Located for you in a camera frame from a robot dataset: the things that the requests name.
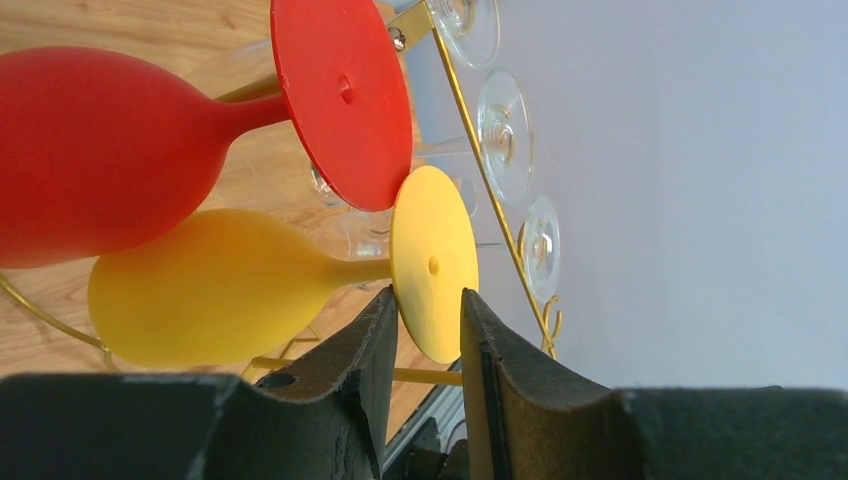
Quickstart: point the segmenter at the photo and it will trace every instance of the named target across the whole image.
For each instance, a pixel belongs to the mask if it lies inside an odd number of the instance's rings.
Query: gold wire stand
[[[486,175],[486,167],[483,163],[483,149],[480,146],[480,139],[477,138],[477,131],[472,123],[468,104],[465,102],[465,97],[462,94],[462,88],[459,85],[459,78],[457,77],[450,52],[448,51],[447,45],[445,44],[441,34],[439,34],[436,25],[433,23],[433,17],[430,15],[430,9],[427,7],[426,2],[421,0],[395,17],[391,22],[389,22],[387,27],[389,35],[392,37],[395,50],[400,54],[412,48],[412,46],[418,43],[427,34],[432,33],[433,38],[436,41],[436,47],[439,49],[439,56],[442,59],[445,74],[450,82],[456,106],[459,109],[459,114],[462,118],[462,125],[465,128],[465,133],[471,143],[471,149],[474,152],[474,159],[477,161],[477,167],[480,170],[480,175],[483,177],[483,183],[486,185],[486,192],[489,194],[489,200],[495,210],[495,216],[498,218],[498,224],[501,227],[501,233],[503,233],[504,241],[507,246],[509,246],[509,253],[512,257],[513,264],[515,265],[515,270],[518,272],[518,276],[521,279],[521,285],[524,287],[524,293],[527,295],[527,300],[530,302],[530,308],[533,309],[533,316],[536,318],[536,323],[542,334],[542,344],[539,348],[547,352],[551,358],[556,360],[557,355],[554,340],[557,336],[559,336],[560,329],[562,328],[562,311],[557,311],[553,332],[550,331],[550,315],[554,304],[559,301],[559,296],[554,295],[551,297],[551,299],[545,304],[543,310],[539,307],[539,303],[536,301],[536,298],[533,296],[533,292],[530,290],[530,283],[527,280],[527,273],[524,271],[522,261],[524,252],[519,251],[515,240],[512,238],[512,234],[509,231],[509,225],[506,221],[506,215],[504,215],[503,207],[492,189],[489,177]],[[523,244],[523,235],[524,229],[522,228],[519,232],[518,244]]]
[[[474,129],[474,124],[471,120],[471,114],[469,113],[468,105],[465,102],[465,98],[462,94],[462,89],[459,85],[459,79],[456,74],[456,69],[453,65],[453,60],[451,59],[450,52],[448,51],[444,39],[441,37],[438,29],[433,23],[433,18],[430,15],[430,10],[427,7],[425,1],[421,0],[414,6],[410,7],[403,13],[396,16],[391,22],[389,22],[389,24],[387,25],[387,29],[389,34],[391,35],[392,42],[398,54],[404,54],[412,46],[414,46],[422,38],[424,38],[427,34],[433,35],[433,38],[436,41],[436,46],[439,50],[439,56],[441,57],[442,65],[445,68],[445,74],[447,75],[448,81],[450,82],[451,91],[453,92],[454,100],[456,101],[456,106],[459,109],[459,113],[462,118],[462,124],[465,128],[465,133],[471,143],[471,148],[474,153],[474,158],[477,161],[477,166],[480,170],[480,175],[483,177],[483,182],[486,186],[486,191],[489,194],[489,200],[491,201],[492,207],[495,210],[495,215],[497,216],[498,224],[501,228],[501,233],[503,234],[504,241],[509,247],[509,253],[512,257],[513,264],[515,266],[516,271],[518,272],[518,277],[521,279],[521,285],[524,287],[524,292],[527,295],[527,300],[530,302],[530,307],[533,310],[533,315],[536,318],[536,323],[542,334],[542,344],[539,348],[547,352],[548,355],[551,356],[551,358],[556,359],[557,356],[556,348],[554,346],[554,340],[557,338],[557,336],[559,336],[560,329],[562,327],[562,311],[557,311],[556,313],[556,320],[554,322],[553,332],[551,332],[549,329],[551,310],[553,309],[554,304],[559,301],[559,296],[554,295],[553,297],[551,297],[551,299],[548,300],[547,303],[545,303],[544,309],[542,309],[539,307],[538,302],[536,301],[532,291],[530,290],[530,285],[527,280],[527,273],[524,271],[522,262],[522,256],[524,252],[519,250],[519,248],[516,246],[515,240],[513,240],[512,238],[512,234],[509,231],[509,225],[506,221],[506,216],[504,215],[503,207],[501,206],[497,195],[494,193],[489,178],[486,175],[486,169],[483,163],[483,150],[480,146],[480,140],[479,138],[477,138],[477,132]],[[225,102],[245,101],[252,98],[258,98],[264,95],[273,94],[276,92],[279,92],[277,78],[276,76],[269,76],[267,78],[263,78],[257,82],[254,82],[253,84],[244,86],[233,92],[223,95],[219,97],[218,100]],[[522,228],[518,235],[519,245],[523,244],[523,235],[524,229]],[[106,346],[105,343],[95,337],[80,332],[79,330],[67,325],[66,323],[58,320],[56,317],[42,310],[38,305],[30,301],[17,288],[15,288],[15,286],[12,285],[12,283],[2,273],[0,273],[0,288],[2,288],[6,293],[8,293],[9,296],[12,297],[15,301],[17,301],[21,306],[29,310],[33,315],[44,321],[46,324],[72,338],[75,338],[83,343],[86,343],[88,345],[91,345],[92,347],[99,349],[103,353],[103,362],[109,371],[121,371],[121,369],[118,368],[118,366],[112,359],[112,351],[109,350],[109,347]],[[295,343],[322,341],[321,336],[318,334],[318,332],[315,331],[312,325],[309,326],[309,330],[312,333],[313,338],[296,338],[292,340],[283,348],[283,351],[280,354],[279,358],[260,356],[252,359],[250,364],[242,372],[242,378],[250,383],[253,383],[258,379],[257,377],[261,374],[262,369],[282,368],[288,365],[291,360],[285,359],[284,357]],[[396,368],[394,371],[394,379],[396,381],[403,382],[462,386],[462,374],[459,372],[450,371],[445,372],[438,370]]]

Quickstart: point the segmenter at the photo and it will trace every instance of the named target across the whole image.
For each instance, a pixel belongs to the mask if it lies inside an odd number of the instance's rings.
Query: wine glass
[[[89,312],[102,341],[136,365],[220,365],[289,341],[338,288],[391,278],[419,349],[455,361],[459,319],[451,312],[479,277],[471,222],[439,169],[423,166],[404,181],[390,247],[389,259],[345,261],[266,213],[203,211],[154,242],[101,256],[88,282]]]
[[[497,0],[427,0],[427,5],[457,61],[476,70],[492,64],[500,46]]]
[[[486,76],[477,105],[477,136],[486,177],[501,202],[517,204],[530,191],[535,166],[536,140],[525,95],[509,71],[496,68]],[[415,156],[423,159],[471,152],[465,136],[415,147]],[[313,180],[316,189],[329,191],[320,175]]]
[[[561,263],[559,219],[548,197],[541,196],[530,206],[518,238],[530,291],[538,301],[547,302],[556,292]]]

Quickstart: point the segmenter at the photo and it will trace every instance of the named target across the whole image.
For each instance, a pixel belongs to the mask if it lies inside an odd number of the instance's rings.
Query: glass base
[[[312,179],[312,186],[324,205],[327,207],[340,207],[345,205],[344,200],[339,198],[339,196],[336,195],[336,192],[330,188],[330,185],[327,184],[327,181],[324,180],[324,177],[322,177],[321,173],[318,172],[318,169],[315,168],[315,165],[310,163],[309,167],[309,177]]]
[[[454,59],[477,70],[492,64],[500,46],[496,0],[427,0],[427,4]]]
[[[515,78],[497,68],[486,77],[477,109],[486,176],[504,203],[520,202],[533,183],[535,138]]]
[[[547,302],[556,292],[561,262],[559,220],[548,197],[533,202],[521,229],[519,248],[530,291]]]

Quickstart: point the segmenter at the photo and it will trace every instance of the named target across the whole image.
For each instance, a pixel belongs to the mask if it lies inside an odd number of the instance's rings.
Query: gold rod
[[[257,368],[284,368],[291,364],[287,358],[256,357],[251,364]],[[429,385],[462,386],[462,372],[422,370],[417,368],[395,368],[396,382],[425,383]]]
[[[554,342],[551,339],[550,333],[545,328],[546,322],[543,320],[542,312],[539,309],[539,304],[536,303],[536,298],[533,296],[533,292],[530,290],[530,283],[527,281],[527,274],[524,272],[524,268],[521,265],[521,258],[518,255],[518,248],[515,246],[515,241],[512,238],[512,233],[509,231],[509,225],[506,222],[506,216],[504,215],[503,207],[498,201],[498,198],[495,195],[491,184],[489,183],[489,178],[486,175],[486,168],[483,164],[483,149],[480,147],[480,140],[477,138],[477,132],[474,130],[474,124],[471,121],[471,114],[468,111],[468,106],[465,103],[465,98],[462,95],[462,89],[459,86],[459,79],[457,78],[456,70],[454,69],[453,60],[451,60],[450,52],[448,51],[447,45],[445,45],[444,39],[442,39],[441,35],[439,35],[438,30],[433,28],[432,32],[433,37],[436,40],[436,47],[439,49],[439,56],[442,58],[442,64],[445,67],[445,73],[447,74],[448,81],[450,82],[451,90],[453,91],[456,106],[459,109],[460,116],[462,117],[462,124],[465,127],[465,133],[471,140],[471,149],[474,152],[474,159],[477,160],[477,167],[480,169],[480,175],[483,177],[483,183],[486,185],[486,191],[489,193],[489,200],[491,200],[492,202],[492,207],[494,207],[495,209],[495,216],[498,218],[498,224],[501,227],[501,232],[503,233],[504,239],[506,240],[506,243],[509,246],[509,253],[512,256],[512,262],[515,265],[515,269],[518,272],[518,276],[521,278],[521,285],[524,287],[524,293],[527,295],[527,299],[530,301],[530,307],[533,309],[533,316],[536,317],[536,323],[542,333],[544,344],[549,346],[548,353],[550,354],[551,358],[556,360],[556,349],[554,348]]]
[[[103,363],[106,365],[106,370],[112,373],[121,373],[120,367],[112,359],[112,352],[103,352]]]
[[[310,343],[310,342],[321,343],[324,340],[321,337],[321,335],[315,330],[315,327],[313,327],[311,323],[309,324],[309,326],[307,328],[309,329],[310,333],[312,333],[313,338],[293,338],[292,340],[290,340],[286,344],[286,346],[283,348],[283,351],[280,352],[279,355],[277,355],[276,360],[280,360],[280,359],[284,358],[286,356],[286,354],[289,353],[289,350],[291,350],[291,348],[294,346],[295,343]],[[262,357],[262,356],[255,357],[250,361],[250,363],[247,364],[246,367],[244,367],[244,370],[242,370],[242,372],[241,372],[241,378],[244,381],[246,381],[247,383],[250,383],[250,384],[256,383],[256,381],[259,380],[258,377],[259,377],[260,370],[268,370],[269,368],[274,368],[274,367],[258,366],[257,363],[261,363],[261,360],[259,362],[256,362],[257,358],[269,358],[269,357]]]
[[[273,74],[231,92],[227,92],[220,97],[216,97],[215,100],[224,103],[238,103],[276,95],[278,93],[280,93],[280,82],[277,80],[277,74]]]
[[[15,286],[12,285],[12,282],[10,282],[9,279],[7,279],[2,273],[0,273],[0,287],[2,287],[3,290],[5,290],[6,293],[9,294],[9,296],[11,296],[13,299],[15,299],[24,308],[26,308],[27,310],[32,312],[33,315],[35,315],[36,317],[38,317],[39,319],[44,321],[44,323],[50,325],[51,327],[55,328],[56,330],[59,330],[60,332],[64,333],[65,335],[73,337],[73,338],[75,338],[75,339],[77,339],[81,342],[85,342],[85,343],[91,345],[92,347],[98,348],[98,349],[100,349],[100,351],[102,351],[106,354],[111,354],[109,347],[107,347],[105,343],[101,342],[100,340],[98,340],[98,339],[96,339],[96,338],[94,338],[90,335],[86,335],[86,334],[80,332],[79,330],[71,327],[70,325],[65,324],[64,322],[58,320],[53,315],[50,315],[49,313],[42,310],[41,307],[39,307],[38,305],[36,305],[32,301],[30,301],[28,298],[26,298],[24,296],[23,293],[21,293],[17,288],[15,288]]]

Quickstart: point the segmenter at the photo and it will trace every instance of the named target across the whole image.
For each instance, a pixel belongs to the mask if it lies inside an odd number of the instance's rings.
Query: wooden table
[[[8,0],[0,3],[0,53],[48,45],[106,48],[137,56],[185,76],[198,65],[240,45],[268,38],[267,0]],[[386,16],[390,7],[381,6]],[[263,183],[274,185],[258,208],[297,225],[331,254],[341,254],[336,221],[344,208],[310,203],[308,157],[289,124],[252,132],[233,145],[266,172]],[[214,208],[210,197],[203,208]],[[3,272],[44,310],[83,332],[95,335],[85,304],[92,259],[32,271]],[[353,287],[333,295],[313,323],[323,337],[351,320],[374,296]],[[424,357],[401,324],[397,366],[440,368]],[[296,343],[287,358],[301,355],[314,343]],[[242,373],[247,363],[207,368]],[[0,294],[0,377],[17,372],[104,371],[100,352],[35,318]],[[254,376],[262,372],[253,372]],[[389,419],[390,439],[430,391],[427,385],[395,383]]]

